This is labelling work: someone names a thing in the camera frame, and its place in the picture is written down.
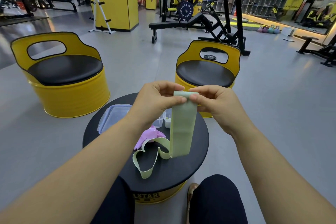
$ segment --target black tabletop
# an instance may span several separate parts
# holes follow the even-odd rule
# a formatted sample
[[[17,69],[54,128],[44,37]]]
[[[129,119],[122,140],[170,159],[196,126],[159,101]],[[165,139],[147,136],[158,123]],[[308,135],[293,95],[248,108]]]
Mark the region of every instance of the black tabletop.
[[[91,141],[99,136],[97,131],[98,123],[108,107],[115,104],[132,105],[136,97],[137,93],[129,94],[117,98],[103,106],[92,117],[85,129],[83,147],[88,145]],[[161,128],[158,128],[158,130],[163,132],[169,139],[170,129],[166,128],[164,123],[162,124]],[[168,150],[166,150],[166,148],[161,144],[154,142],[146,144],[145,153],[139,152],[137,154],[141,171],[149,170],[153,166],[158,146],[160,146],[163,151],[168,152]],[[208,147],[208,128],[202,116],[197,113],[194,135],[192,137],[191,149],[188,155],[170,159],[162,159],[160,156],[158,156],[156,164],[153,168],[152,175],[147,179],[142,179],[140,172],[135,167],[132,160],[132,155],[134,153],[133,151],[119,175],[127,182],[133,192],[156,193],[164,191],[173,188],[189,179],[203,163],[208,152]]]

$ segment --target resistance band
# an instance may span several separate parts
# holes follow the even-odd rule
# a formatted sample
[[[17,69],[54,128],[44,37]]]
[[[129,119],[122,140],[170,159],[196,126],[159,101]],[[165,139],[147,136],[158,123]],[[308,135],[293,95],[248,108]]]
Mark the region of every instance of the resistance band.
[[[191,94],[198,93],[174,91],[174,96],[185,97],[187,98],[187,102],[172,108],[170,141],[164,137],[146,139],[141,146],[141,150],[137,150],[133,154],[133,163],[140,171],[143,179],[148,178],[152,174],[158,155],[163,159],[169,159],[189,154],[197,114],[197,104],[189,100]],[[169,152],[163,152],[160,147],[158,147],[153,166],[147,171],[141,171],[137,160],[137,154],[140,151],[145,152],[145,145],[149,141],[161,144],[166,149],[169,149]]]

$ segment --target person's right hand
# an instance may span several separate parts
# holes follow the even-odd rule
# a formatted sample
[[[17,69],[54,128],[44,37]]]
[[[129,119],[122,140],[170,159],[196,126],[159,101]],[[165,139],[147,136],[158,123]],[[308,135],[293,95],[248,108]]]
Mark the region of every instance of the person's right hand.
[[[191,88],[189,91],[199,93],[189,97],[192,102],[201,105],[197,111],[210,112],[226,133],[233,135],[252,124],[232,89],[206,85]]]

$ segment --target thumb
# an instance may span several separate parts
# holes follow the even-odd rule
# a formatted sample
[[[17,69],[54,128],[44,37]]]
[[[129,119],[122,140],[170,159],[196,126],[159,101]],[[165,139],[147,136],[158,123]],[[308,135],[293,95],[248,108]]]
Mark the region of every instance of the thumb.
[[[191,94],[189,96],[189,99],[199,105],[203,105],[205,107],[209,107],[209,105],[211,104],[212,99],[206,98],[200,94]]]
[[[187,102],[187,99],[182,96],[173,96],[173,97],[164,97],[165,98],[165,104],[166,109],[172,108],[174,105],[179,105],[182,103]]]

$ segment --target round table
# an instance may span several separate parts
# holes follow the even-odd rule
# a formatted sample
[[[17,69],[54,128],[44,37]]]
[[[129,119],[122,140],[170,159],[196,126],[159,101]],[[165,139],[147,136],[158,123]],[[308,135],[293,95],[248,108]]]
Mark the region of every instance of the round table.
[[[108,107],[115,104],[132,105],[136,97],[137,93],[129,94],[103,106],[86,126],[83,136],[83,148],[99,136],[97,131],[98,123]],[[164,122],[158,130],[163,132],[169,139],[170,129],[165,127]],[[145,153],[138,153],[137,159],[142,171],[149,170],[153,166],[158,146],[163,151],[166,151],[165,147],[154,142],[146,144]],[[188,155],[170,159],[162,159],[158,156],[152,175],[147,179],[142,179],[132,160],[133,151],[119,175],[129,185],[136,202],[144,204],[162,202],[174,196],[199,169],[207,155],[208,147],[208,128],[202,116],[197,113],[191,149]]]

